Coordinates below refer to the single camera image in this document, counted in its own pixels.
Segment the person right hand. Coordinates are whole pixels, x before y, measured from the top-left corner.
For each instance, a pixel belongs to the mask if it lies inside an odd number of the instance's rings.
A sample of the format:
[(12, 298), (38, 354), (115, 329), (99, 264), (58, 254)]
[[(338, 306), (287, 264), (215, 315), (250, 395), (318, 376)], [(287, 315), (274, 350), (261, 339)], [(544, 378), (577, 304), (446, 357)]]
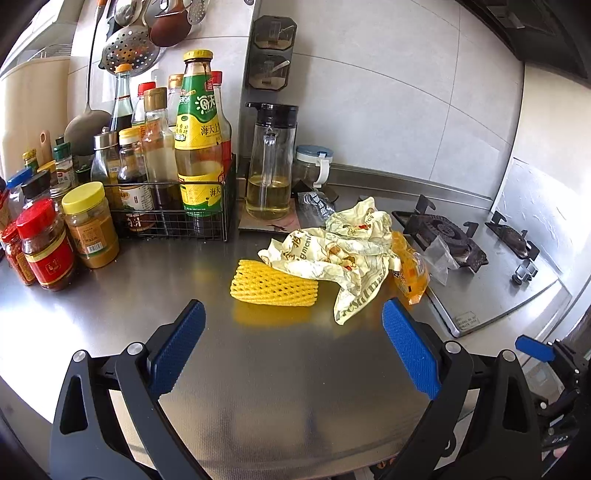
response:
[(554, 457), (555, 457), (556, 459), (559, 459), (559, 458), (560, 458), (560, 457), (561, 457), (561, 456), (562, 456), (562, 455), (563, 455), (563, 454), (564, 454), (564, 453), (567, 451), (567, 449), (568, 449), (568, 447), (567, 447), (567, 446), (564, 446), (564, 447), (561, 447), (561, 448), (555, 449), (555, 450), (553, 451), (553, 455), (554, 455)]

